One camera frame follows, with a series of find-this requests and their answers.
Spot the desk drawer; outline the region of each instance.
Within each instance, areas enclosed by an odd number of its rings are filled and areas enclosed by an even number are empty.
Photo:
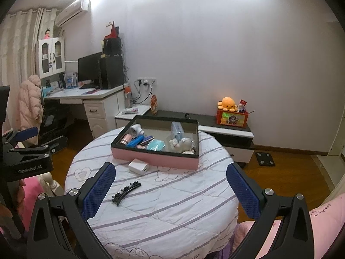
[[[238,163],[248,163],[251,160],[251,156],[254,153],[254,150],[250,149],[241,149],[241,148],[232,148],[224,147],[226,151],[230,154],[234,162]]]
[[[85,103],[85,112],[88,118],[106,119],[103,103]]]
[[[124,120],[124,119],[115,119],[115,121],[116,121],[117,128],[125,127],[130,122],[130,120]]]
[[[89,121],[93,138],[97,138],[108,132],[107,120],[94,118],[88,118],[87,120]]]
[[[82,99],[60,99],[61,104],[83,104]]]

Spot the white desk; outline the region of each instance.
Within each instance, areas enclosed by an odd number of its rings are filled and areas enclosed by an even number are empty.
[[[115,116],[118,115],[119,110],[123,110],[122,106],[125,102],[123,89],[127,86],[129,84],[86,95],[83,93],[94,89],[65,89],[46,96],[44,100],[60,100],[61,104],[83,104],[92,136],[97,138],[117,128]]]

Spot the wooden floor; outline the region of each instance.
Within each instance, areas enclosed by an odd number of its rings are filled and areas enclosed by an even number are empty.
[[[65,177],[74,156],[92,141],[92,135],[87,121],[74,123],[67,134],[68,146],[52,156],[54,170],[53,178],[64,186]],[[330,190],[310,155],[271,153],[276,164],[274,167],[259,166],[253,155],[245,167],[245,173],[256,180],[261,188],[272,188],[282,196],[293,196],[302,193],[309,210],[318,207],[330,194]],[[239,208],[238,221],[249,220],[242,207]]]
[[[66,175],[74,156],[93,140],[89,123],[86,120],[76,120],[68,128],[66,136],[68,138],[67,147],[52,155],[54,170],[51,174],[62,187],[64,187]]]
[[[330,194],[328,185],[310,155],[269,152],[276,164],[274,167],[259,166],[253,155],[244,172],[255,179],[261,188],[271,188],[280,196],[304,195],[309,210],[318,207]],[[247,221],[242,207],[238,221]]]

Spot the puffer jacket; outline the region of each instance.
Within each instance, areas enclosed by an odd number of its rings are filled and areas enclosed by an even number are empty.
[[[28,80],[20,84],[19,89],[19,113],[22,130],[31,127],[40,129],[43,117],[41,103],[41,80],[37,75],[31,75]],[[37,145],[38,135],[27,140]]]

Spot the red triangle ornament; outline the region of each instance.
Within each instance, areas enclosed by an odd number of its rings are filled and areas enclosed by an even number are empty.
[[[110,34],[104,37],[104,39],[110,39],[110,38],[117,38],[117,34],[116,34],[114,22],[113,22],[113,25],[112,25],[112,27],[111,27],[111,32],[110,32]]]

